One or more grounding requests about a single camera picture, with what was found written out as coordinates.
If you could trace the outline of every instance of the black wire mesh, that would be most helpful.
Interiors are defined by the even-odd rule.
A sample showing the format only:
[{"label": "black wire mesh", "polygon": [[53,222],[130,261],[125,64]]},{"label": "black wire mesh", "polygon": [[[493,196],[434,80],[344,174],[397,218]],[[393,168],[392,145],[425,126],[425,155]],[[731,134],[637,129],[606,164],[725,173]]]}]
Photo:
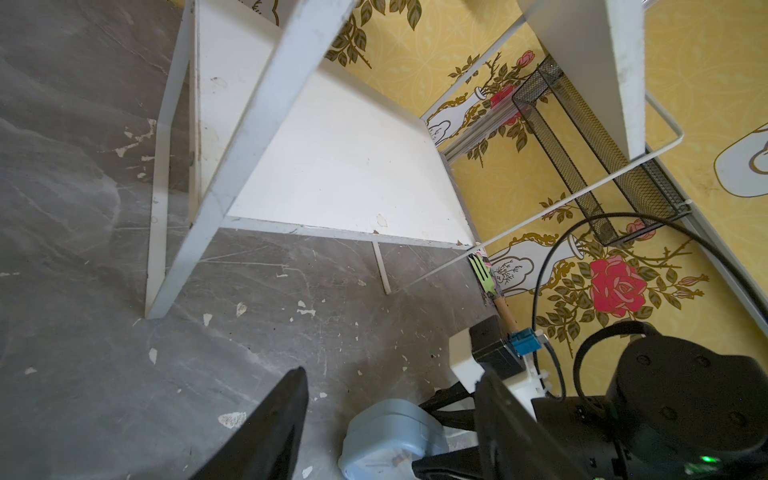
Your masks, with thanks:
[{"label": "black wire mesh", "polygon": [[[579,173],[576,165],[574,165],[573,160],[568,156],[563,145],[558,138],[555,137],[552,129],[536,108],[536,101],[548,88],[544,77],[541,76],[538,70],[534,71],[523,85],[521,85],[512,95],[512,101],[533,131],[533,135],[536,136],[538,143],[540,143],[544,148],[544,151],[547,152],[547,156],[565,182],[565,186],[568,187],[568,190],[573,194],[586,188],[587,182],[584,181],[581,173]],[[598,199],[594,197],[592,192],[576,197],[576,204],[585,217],[604,213],[602,207],[598,203]],[[614,240],[618,238],[614,226],[607,218],[601,218],[600,220],[590,222],[590,225],[595,232],[595,236],[599,239],[598,241],[601,243],[603,243],[602,239]]]},{"label": "black wire mesh", "polygon": [[[571,193],[579,191],[587,185],[535,107],[538,98],[547,90],[550,90],[558,99],[565,113],[608,173],[614,173],[629,164],[627,158],[597,117],[594,116],[587,102],[579,95],[560,66],[554,62],[552,57],[547,57],[538,66],[536,72],[515,92],[512,100],[534,131],[536,138],[541,142]],[[553,139],[559,148],[552,146]],[[614,179],[614,182],[636,212],[655,215],[668,220],[680,219],[691,212],[690,207],[685,204],[680,192],[670,182],[656,158],[620,175]],[[594,214],[597,212],[594,209],[595,206],[602,212],[594,195],[588,195],[583,195],[576,200],[582,213],[585,216]],[[643,220],[645,228],[619,237],[610,222],[607,219],[600,221],[603,220],[603,223],[596,223],[592,227],[595,237],[605,246],[633,240],[661,226],[659,223]]]}]

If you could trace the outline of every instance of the green leaf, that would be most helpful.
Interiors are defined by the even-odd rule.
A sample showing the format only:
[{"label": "green leaf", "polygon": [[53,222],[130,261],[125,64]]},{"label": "green leaf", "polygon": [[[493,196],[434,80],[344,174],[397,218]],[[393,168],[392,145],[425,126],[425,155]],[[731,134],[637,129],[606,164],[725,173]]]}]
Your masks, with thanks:
[{"label": "green leaf", "polygon": [[547,312],[547,316],[549,317],[549,320],[555,325],[562,325],[563,320],[557,313]]},{"label": "green leaf", "polygon": [[408,25],[411,25],[412,30],[416,30],[416,24],[419,23],[419,19],[422,17],[422,4],[419,0],[415,0],[412,5],[408,4]]},{"label": "green leaf", "polygon": [[650,316],[650,315],[651,315],[653,312],[654,312],[654,308],[653,308],[652,306],[648,306],[648,305],[645,305],[645,306],[643,306],[643,308],[641,308],[640,310],[638,310],[638,311],[637,311],[637,312],[634,314],[634,318],[636,318],[636,319],[638,319],[638,320],[645,320],[645,319],[646,319],[646,318],[648,318],[648,317],[649,317],[649,316]]},{"label": "green leaf", "polygon": [[589,323],[592,320],[594,320],[594,310],[587,310],[584,312],[584,315],[581,316],[581,320],[579,320],[579,322]]},{"label": "green leaf", "polygon": [[528,136],[525,134],[525,132],[523,132],[523,134],[518,137],[518,142],[516,144],[518,152],[522,150],[525,144],[527,143],[528,143]]},{"label": "green leaf", "polygon": [[357,50],[355,50],[355,45],[349,44],[349,47],[346,48],[346,54],[349,56],[349,60],[351,60],[352,63],[357,63]]},{"label": "green leaf", "polygon": [[373,7],[371,6],[371,2],[366,0],[366,2],[362,4],[362,9],[360,10],[360,26],[362,27],[365,25],[366,22],[371,19],[372,15]]},{"label": "green leaf", "polygon": [[338,48],[339,50],[345,48],[347,45],[349,45],[349,40],[342,36],[336,36],[336,38],[333,39],[333,43],[331,44],[332,47]]},{"label": "green leaf", "polygon": [[656,308],[661,306],[661,297],[655,290],[648,290],[648,299]]},{"label": "green leaf", "polygon": [[589,310],[593,306],[592,299],[585,292],[578,293],[577,302],[578,307],[582,310]]},{"label": "green leaf", "polygon": [[516,137],[520,133],[520,125],[515,125],[507,131],[507,137]]},{"label": "green leaf", "polygon": [[598,312],[598,322],[600,322],[603,327],[606,327],[608,325],[608,314],[604,312]]},{"label": "green leaf", "polygon": [[366,45],[368,44],[368,37],[366,36],[366,33],[361,30],[360,28],[357,29],[355,32],[355,45],[357,45],[357,48],[359,48],[362,51],[366,50]]},{"label": "green leaf", "polygon": [[671,296],[669,293],[664,293],[663,295],[664,295],[664,299],[666,299],[671,306],[675,307],[678,310],[683,309],[683,306],[680,304],[680,301],[678,299]]},{"label": "green leaf", "polygon": [[646,282],[650,282],[657,276],[659,276],[659,273],[650,268],[649,266],[641,266],[637,268],[637,275],[640,275],[640,278],[645,280]]},{"label": "green leaf", "polygon": [[666,277],[667,277],[667,281],[669,281],[669,283],[677,282],[677,272],[672,270],[671,268],[669,270],[667,270]]},{"label": "green leaf", "polygon": [[592,278],[592,270],[589,268],[589,263],[579,262],[578,263],[578,271],[581,272],[581,275],[584,278]]},{"label": "green leaf", "polygon": [[576,337],[581,332],[581,325],[576,322],[568,324],[568,335],[571,336],[571,340],[576,340]]}]

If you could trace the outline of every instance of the pink rose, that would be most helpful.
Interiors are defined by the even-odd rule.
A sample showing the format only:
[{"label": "pink rose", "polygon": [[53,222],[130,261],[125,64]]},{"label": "pink rose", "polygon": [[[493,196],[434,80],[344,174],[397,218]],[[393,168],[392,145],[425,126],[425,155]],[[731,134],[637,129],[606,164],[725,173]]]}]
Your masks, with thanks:
[{"label": "pink rose", "polygon": [[518,58],[518,67],[523,68],[531,63],[536,54],[533,51],[526,51],[520,58]]},{"label": "pink rose", "polygon": [[[638,230],[642,230],[645,228],[645,223],[641,219],[637,219],[634,222],[627,225],[627,233],[637,232]],[[642,242],[643,240],[650,239],[653,235],[656,234],[656,230],[651,230],[648,233],[643,233],[635,240]]]},{"label": "pink rose", "polygon": [[509,95],[514,93],[515,90],[517,90],[517,88],[515,88],[515,86],[512,84],[509,84],[506,87],[502,88],[498,93],[494,94],[494,96],[491,97],[491,108],[501,103],[502,100],[504,100]]},{"label": "pink rose", "polygon": [[627,310],[637,312],[645,304],[648,283],[621,255],[595,260],[589,267],[592,272],[590,295],[598,312],[621,318]]}]

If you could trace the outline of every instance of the peeling paint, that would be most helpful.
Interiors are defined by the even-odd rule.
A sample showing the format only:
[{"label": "peeling paint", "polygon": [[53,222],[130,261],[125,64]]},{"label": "peeling paint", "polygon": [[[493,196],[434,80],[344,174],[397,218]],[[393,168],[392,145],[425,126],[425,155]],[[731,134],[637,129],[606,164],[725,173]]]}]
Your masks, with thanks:
[{"label": "peeling paint", "polygon": [[245,412],[232,412],[219,415],[219,423],[228,429],[238,429],[244,423],[248,415]]}]

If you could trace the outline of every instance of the white shelf board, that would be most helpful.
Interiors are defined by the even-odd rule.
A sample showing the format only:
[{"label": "white shelf board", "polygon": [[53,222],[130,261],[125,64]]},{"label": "white shelf board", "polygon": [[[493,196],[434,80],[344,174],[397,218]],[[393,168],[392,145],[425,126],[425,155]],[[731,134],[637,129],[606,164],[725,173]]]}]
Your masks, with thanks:
[{"label": "white shelf board", "polygon": [[518,4],[541,44],[627,159],[644,154],[643,3],[518,0]]},{"label": "white shelf board", "polygon": [[[237,0],[197,0],[195,17],[196,185],[190,191],[200,195],[280,30]],[[327,60],[228,216],[255,220],[249,230],[287,224],[316,232],[302,234],[341,231],[393,243],[475,242],[424,123]]]}]

